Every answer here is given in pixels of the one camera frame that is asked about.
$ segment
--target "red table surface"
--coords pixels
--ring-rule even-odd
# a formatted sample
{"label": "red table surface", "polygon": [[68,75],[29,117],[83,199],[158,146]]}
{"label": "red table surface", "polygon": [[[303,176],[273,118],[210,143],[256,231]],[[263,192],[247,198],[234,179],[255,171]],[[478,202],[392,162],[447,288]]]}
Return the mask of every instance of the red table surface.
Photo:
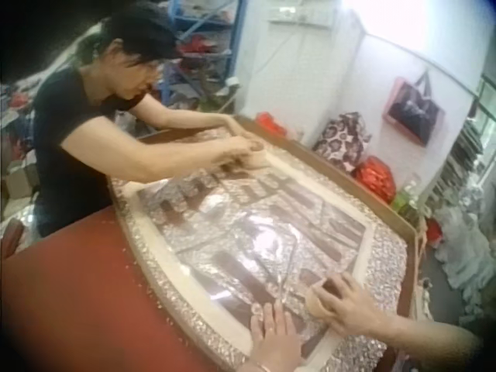
{"label": "red table surface", "polygon": [[53,372],[218,370],[159,308],[112,207],[2,262],[2,323]]}

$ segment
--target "wrist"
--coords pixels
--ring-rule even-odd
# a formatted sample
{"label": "wrist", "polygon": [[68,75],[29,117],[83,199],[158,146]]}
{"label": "wrist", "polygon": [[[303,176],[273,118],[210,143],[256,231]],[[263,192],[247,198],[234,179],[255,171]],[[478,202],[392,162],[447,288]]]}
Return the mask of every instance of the wrist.
{"label": "wrist", "polygon": [[366,336],[385,341],[394,337],[395,318],[397,315],[387,314],[386,312],[379,311],[377,314],[376,322],[370,325]]}

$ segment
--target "plastic sheet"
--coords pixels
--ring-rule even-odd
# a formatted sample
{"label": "plastic sheet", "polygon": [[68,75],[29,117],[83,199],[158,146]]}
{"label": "plastic sheet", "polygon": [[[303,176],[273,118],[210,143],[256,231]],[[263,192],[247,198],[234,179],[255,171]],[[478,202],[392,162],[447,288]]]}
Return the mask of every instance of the plastic sheet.
{"label": "plastic sheet", "polygon": [[308,356],[326,327],[305,292],[328,270],[353,271],[366,226],[274,168],[222,167],[139,192],[141,205],[183,269],[235,319],[280,298]]}
{"label": "plastic sheet", "polygon": [[435,218],[443,228],[436,258],[443,263],[449,285],[462,291],[468,315],[482,315],[480,291],[496,274],[496,260],[477,217],[457,206],[441,208]]}

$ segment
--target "floor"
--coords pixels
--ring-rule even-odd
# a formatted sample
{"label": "floor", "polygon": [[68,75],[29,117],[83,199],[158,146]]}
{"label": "floor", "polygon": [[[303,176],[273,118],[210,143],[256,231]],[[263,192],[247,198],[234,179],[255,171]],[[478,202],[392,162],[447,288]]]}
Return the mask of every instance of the floor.
{"label": "floor", "polygon": [[434,257],[434,250],[427,249],[418,278],[428,277],[431,280],[430,310],[437,322],[458,324],[458,318],[463,315],[463,300],[460,291],[452,289],[448,284],[441,263]]}

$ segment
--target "wooden frame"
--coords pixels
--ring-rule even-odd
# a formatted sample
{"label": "wooden frame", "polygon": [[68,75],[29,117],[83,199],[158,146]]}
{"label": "wooden frame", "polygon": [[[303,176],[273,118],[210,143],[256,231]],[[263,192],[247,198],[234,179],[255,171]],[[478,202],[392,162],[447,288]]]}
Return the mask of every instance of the wooden frame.
{"label": "wooden frame", "polygon": [[[334,168],[324,159],[314,154],[310,149],[302,146],[294,141],[289,141],[283,137],[275,136],[268,133],[255,122],[250,119],[239,117],[239,122],[250,132],[253,132],[266,140],[267,142],[288,151],[294,157],[305,162],[320,174],[325,175],[337,185],[343,188],[349,194],[360,199],[366,204],[379,218],[391,227],[402,239],[405,240],[408,247],[407,252],[407,267],[405,278],[401,284],[401,293],[398,300],[397,313],[404,317],[410,316],[412,298],[414,294],[415,284],[418,277],[419,267],[419,239],[416,231],[402,217],[394,212],[388,205],[380,200],[376,195],[368,191],[364,186],[358,184],[348,174]],[[201,132],[203,129],[181,129],[168,130],[153,134],[142,138],[144,143],[166,143],[174,140],[179,140],[195,133]],[[388,348],[376,370],[386,371],[391,370],[395,360],[395,352]]]}

